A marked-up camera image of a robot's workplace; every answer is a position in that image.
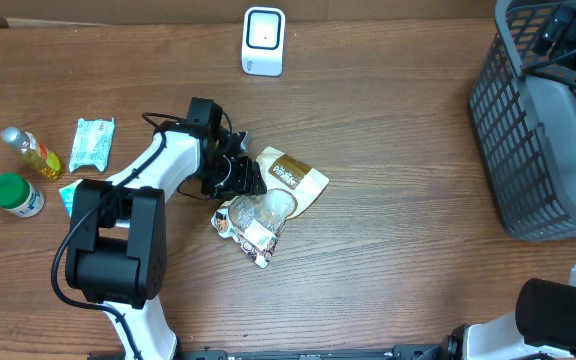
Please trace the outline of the yellow liquid bottle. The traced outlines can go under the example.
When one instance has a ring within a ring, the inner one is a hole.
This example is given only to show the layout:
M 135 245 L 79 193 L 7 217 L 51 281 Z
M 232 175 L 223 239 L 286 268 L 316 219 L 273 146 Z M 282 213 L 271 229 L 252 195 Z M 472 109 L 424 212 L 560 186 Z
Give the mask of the yellow liquid bottle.
M 8 127 L 1 131 L 1 138 L 25 164 L 45 178 L 56 181 L 64 175 L 65 167 L 60 157 L 32 133 Z

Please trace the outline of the brown beige snack pouch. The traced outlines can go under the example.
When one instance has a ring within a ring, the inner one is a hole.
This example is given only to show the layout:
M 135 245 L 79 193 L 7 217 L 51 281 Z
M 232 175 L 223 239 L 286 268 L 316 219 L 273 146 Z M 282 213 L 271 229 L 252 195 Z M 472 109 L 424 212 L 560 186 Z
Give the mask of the brown beige snack pouch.
M 241 195 L 224 202 L 211 224 L 232 239 L 260 268 L 270 263 L 285 223 L 306 211 L 329 178 L 310 165 L 273 147 L 257 156 L 267 192 Z

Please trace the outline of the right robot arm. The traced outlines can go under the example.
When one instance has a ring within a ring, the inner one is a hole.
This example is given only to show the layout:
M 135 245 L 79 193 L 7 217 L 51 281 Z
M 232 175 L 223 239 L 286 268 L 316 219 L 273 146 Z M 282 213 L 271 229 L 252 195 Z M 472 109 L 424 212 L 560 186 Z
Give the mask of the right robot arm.
M 513 238 L 576 237 L 576 1 L 503 0 L 468 103 L 497 214 Z M 576 263 L 532 278 L 515 308 L 462 325 L 428 359 L 576 358 Z

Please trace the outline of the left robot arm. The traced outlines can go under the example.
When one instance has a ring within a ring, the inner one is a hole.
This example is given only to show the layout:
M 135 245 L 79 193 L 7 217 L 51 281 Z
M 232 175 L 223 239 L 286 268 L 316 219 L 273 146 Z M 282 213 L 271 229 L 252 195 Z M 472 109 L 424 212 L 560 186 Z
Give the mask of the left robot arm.
M 160 290 L 167 264 L 166 203 L 198 179 L 205 200 L 262 195 L 259 164 L 247 155 L 248 132 L 235 132 L 215 101 L 194 97 L 184 117 L 145 112 L 149 147 L 126 169 L 82 180 L 70 228 L 51 268 L 64 303 L 100 311 L 124 348 L 121 359 L 179 359 L 182 345 L 165 318 Z

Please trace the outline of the green lid white jar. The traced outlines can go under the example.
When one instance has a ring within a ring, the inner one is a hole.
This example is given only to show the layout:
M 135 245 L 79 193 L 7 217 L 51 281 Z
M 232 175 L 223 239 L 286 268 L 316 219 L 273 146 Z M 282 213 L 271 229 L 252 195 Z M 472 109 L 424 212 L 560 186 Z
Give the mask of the green lid white jar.
M 0 175 L 0 208 L 18 217 L 29 218 L 37 215 L 44 204 L 44 194 L 20 175 Z

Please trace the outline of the small white teal box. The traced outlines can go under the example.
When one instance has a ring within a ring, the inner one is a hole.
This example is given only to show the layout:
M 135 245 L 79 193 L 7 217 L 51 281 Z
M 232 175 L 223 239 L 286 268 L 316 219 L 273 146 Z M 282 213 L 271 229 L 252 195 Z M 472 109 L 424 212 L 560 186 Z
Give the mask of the small white teal box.
M 74 195 L 76 192 L 76 188 L 78 187 L 78 185 L 82 182 L 82 179 L 78 179 L 76 181 L 74 181 L 73 183 L 61 188 L 59 190 L 59 194 L 61 196 L 62 202 L 64 204 L 64 207 L 67 211 L 67 214 L 69 217 L 72 216 L 72 209 L 73 209 L 73 203 L 74 203 Z

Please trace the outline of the teal snack package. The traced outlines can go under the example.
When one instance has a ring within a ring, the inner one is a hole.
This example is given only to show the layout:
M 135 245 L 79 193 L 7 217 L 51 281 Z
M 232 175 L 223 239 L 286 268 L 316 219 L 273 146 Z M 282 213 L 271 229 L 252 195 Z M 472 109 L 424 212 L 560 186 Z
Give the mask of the teal snack package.
M 85 120 L 79 118 L 68 169 L 75 172 L 84 166 L 104 172 L 108 166 L 115 131 L 115 119 Z

